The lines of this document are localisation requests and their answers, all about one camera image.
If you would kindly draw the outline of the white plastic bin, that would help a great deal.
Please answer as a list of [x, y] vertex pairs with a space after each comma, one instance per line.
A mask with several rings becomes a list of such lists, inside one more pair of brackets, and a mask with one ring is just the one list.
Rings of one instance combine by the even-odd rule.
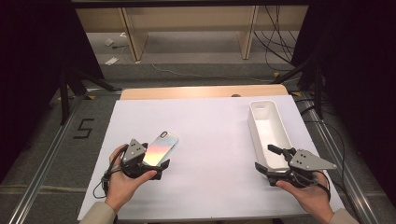
[[248, 127], [255, 148], [257, 163], [270, 172], [284, 172], [289, 166], [283, 155], [268, 149], [269, 145], [291, 148], [286, 129], [273, 101], [251, 102], [248, 112]]

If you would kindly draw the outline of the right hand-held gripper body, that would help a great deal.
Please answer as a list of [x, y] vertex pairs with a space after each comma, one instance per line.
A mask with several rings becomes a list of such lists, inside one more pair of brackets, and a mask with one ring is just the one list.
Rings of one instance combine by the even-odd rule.
[[274, 172], [276, 178], [268, 179], [271, 186], [274, 186], [278, 180], [289, 182], [296, 188], [314, 186], [318, 184], [314, 172], [337, 168], [336, 164], [326, 161], [305, 149], [296, 149], [296, 153], [291, 159], [284, 157], [284, 160], [287, 162], [289, 169], [284, 173]]

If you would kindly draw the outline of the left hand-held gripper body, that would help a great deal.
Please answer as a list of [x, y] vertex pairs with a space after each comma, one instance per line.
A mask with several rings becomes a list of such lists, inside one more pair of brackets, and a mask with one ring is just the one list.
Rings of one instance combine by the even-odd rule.
[[[125, 152], [121, 156], [120, 167], [125, 175], [130, 178], [138, 178], [150, 170], [149, 165], [143, 163], [146, 150], [135, 139], [132, 139], [130, 144], [127, 146]], [[163, 171], [155, 171], [156, 175], [152, 177], [152, 180], [160, 180], [162, 178]]]

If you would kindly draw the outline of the person's left hand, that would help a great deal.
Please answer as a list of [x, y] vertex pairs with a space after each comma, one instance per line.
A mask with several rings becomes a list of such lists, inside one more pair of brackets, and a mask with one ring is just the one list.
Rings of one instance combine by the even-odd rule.
[[115, 213], [128, 203], [137, 189], [149, 181], [157, 174], [156, 171], [148, 171], [138, 178], [130, 178], [123, 172], [116, 172], [109, 178], [109, 187], [105, 203], [109, 205]]

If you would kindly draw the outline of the iridescent phone case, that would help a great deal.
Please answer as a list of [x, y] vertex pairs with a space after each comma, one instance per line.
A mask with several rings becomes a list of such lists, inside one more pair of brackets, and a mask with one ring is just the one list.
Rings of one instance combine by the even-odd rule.
[[156, 139], [148, 145], [143, 163], [149, 166], [159, 166], [165, 161], [169, 152], [177, 145], [178, 137], [169, 132], [160, 133]]

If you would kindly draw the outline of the person's right hand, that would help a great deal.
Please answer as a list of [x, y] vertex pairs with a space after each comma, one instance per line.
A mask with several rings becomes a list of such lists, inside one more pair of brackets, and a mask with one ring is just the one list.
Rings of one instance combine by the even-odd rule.
[[278, 180], [276, 185], [293, 195], [305, 212], [310, 214], [320, 224], [330, 224], [334, 212], [331, 209], [327, 192], [320, 186], [299, 189], [291, 183], [282, 180]]

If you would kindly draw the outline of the aluminium floor rail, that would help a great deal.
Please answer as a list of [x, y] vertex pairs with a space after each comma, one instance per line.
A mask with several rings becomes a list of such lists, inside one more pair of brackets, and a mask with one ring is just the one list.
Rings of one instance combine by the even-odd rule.
[[64, 123], [61, 124], [52, 138], [51, 144], [46, 151], [46, 154], [42, 161], [40, 162], [39, 167], [35, 171], [35, 175], [33, 176], [29, 185], [25, 188], [21, 199], [16, 205], [14, 211], [12, 212], [12, 216], [7, 224], [22, 224], [26, 219], [34, 201], [36, 195], [38, 194], [42, 183], [44, 182], [51, 165], [53, 164], [59, 149], [64, 141], [65, 135], [69, 130], [70, 124], [73, 122], [74, 116], [83, 102], [83, 96], [76, 96], [71, 103], [70, 114], [65, 119]]
[[361, 224], [378, 224], [378, 218], [374, 213], [373, 207], [364, 195], [349, 166], [346, 164], [345, 145], [342, 144], [341, 147], [337, 146], [331, 135], [331, 129], [336, 133], [338, 131], [330, 124], [327, 124], [324, 119], [318, 117], [313, 108], [314, 98], [308, 92], [303, 92], [302, 97], [302, 101], [306, 105], [306, 109], [302, 111], [302, 114], [309, 114], [311, 118], [310, 122], [316, 125], [330, 157], [338, 166], [337, 172], [341, 176], [341, 182], [338, 184], [338, 188], [345, 193], [348, 203]]

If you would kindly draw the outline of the light wooden shelf unit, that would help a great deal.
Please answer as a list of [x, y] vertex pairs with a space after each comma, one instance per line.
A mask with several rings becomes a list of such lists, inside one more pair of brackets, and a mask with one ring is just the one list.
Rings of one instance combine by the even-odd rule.
[[124, 32], [132, 59], [139, 61], [150, 32], [236, 31], [242, 58], [249, 57], [253, 34], [276, 21], [281, 31], [299, 31], [307, 6], [80, 8], [87, 33]]

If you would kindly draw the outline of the white foam board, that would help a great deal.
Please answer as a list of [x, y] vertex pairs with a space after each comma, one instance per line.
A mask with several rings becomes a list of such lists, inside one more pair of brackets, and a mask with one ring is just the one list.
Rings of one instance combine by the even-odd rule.
[[286, 191], [272, 187], [255, 168], [248, 127], [250, 97], [116, 102], [80, 212], [98, 202], [98, 184], [114, 149], [161, 132], [178, 138], [159, 180], [145, 183], [119, 211], [120, 220], [297, 217], [304, 210]]

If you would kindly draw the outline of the dark curtain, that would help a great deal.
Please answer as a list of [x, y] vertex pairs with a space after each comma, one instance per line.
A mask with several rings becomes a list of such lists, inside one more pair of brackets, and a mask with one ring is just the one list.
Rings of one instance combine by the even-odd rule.
[[350, 137], [396, 207], [396, 0], [309, 0], [292, 63], [320, 53], [325, 89]]
[[68, 68], [104, 77], [71, 0], [0, 0], [0, 182]]

